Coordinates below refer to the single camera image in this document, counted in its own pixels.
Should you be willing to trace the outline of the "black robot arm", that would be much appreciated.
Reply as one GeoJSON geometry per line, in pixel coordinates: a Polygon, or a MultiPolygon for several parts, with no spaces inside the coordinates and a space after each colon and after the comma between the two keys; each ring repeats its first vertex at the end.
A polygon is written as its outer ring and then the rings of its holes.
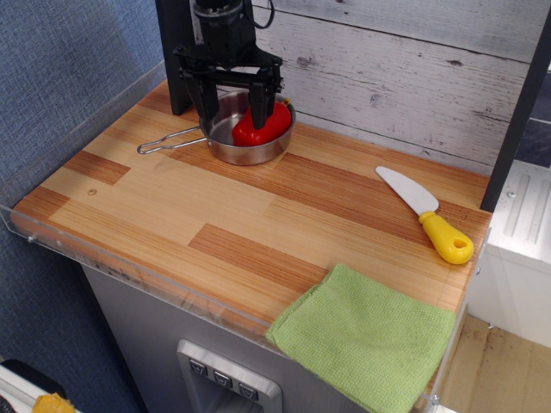
{"type": "Polygon", "coordinates": [[[192,18],[199,23],[201,41],[190,40],[174,49],[180,77],[201,119],[219,112],[218,87],[249,91],[253,126],[263,128],[274,113],[282,91],[282,59],[257,46],[256,31],[268,28],[254,20],[250,1],[194,1],[192,18]]]}

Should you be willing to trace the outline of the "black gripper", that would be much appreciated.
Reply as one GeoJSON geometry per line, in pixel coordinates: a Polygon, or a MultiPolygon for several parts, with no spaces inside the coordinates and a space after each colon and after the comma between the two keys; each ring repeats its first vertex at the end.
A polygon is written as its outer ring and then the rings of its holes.
{"type": "Polygon", "coordinates": [[[209,122],[219,111],[217,86],[249,89],[253,126],[265,127],[274,112],[276,93],[282,91],[282,59],[257,46],[257,31],[268,28],[275,16],[261,24],[252,8],[192,8],[193,38],[174,49],[179,74],[200,118],[209,122]]]}

